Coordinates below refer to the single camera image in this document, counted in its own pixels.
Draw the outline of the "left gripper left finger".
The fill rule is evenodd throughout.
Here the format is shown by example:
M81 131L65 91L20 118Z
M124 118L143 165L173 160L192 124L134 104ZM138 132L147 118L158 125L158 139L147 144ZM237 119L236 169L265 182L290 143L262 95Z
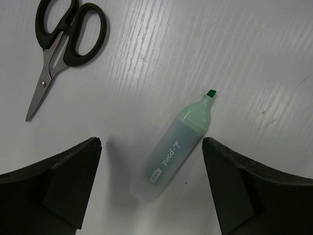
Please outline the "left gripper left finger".
M90 138L0 176L2 235L74 235L82 228L102 144Z

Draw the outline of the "black handled scissors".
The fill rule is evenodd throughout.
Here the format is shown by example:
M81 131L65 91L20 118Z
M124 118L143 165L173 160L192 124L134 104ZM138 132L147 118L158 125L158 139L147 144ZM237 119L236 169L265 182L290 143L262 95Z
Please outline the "black handled scissors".
M55 83L57 76L68 67L79 67L92 60L100 51L107 34L107 18L96 4L87 2L80 5L72 0L69 8L59 20L52 32L45 29L45 14L51 1L39 3L35 18L37 41L43 50L43 68L31 99L25 121L30 122ZM76 50L84 19L89 12L95 12L100 19L100 31L93 48L85 55Z

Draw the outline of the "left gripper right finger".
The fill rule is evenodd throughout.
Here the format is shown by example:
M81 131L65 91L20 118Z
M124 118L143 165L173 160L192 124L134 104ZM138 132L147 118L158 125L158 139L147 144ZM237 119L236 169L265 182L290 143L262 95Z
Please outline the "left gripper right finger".
M223 235L310 235L313 181L266 166L213 138L202 152Z

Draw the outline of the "green highlighter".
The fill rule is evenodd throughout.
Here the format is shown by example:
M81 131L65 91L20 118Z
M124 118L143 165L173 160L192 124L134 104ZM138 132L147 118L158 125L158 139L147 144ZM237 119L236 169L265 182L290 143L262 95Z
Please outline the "green highlighter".
M178 112L132 183L130 192L135 198L152 201L167 187L207 132L216 93L209 90L201 100Z

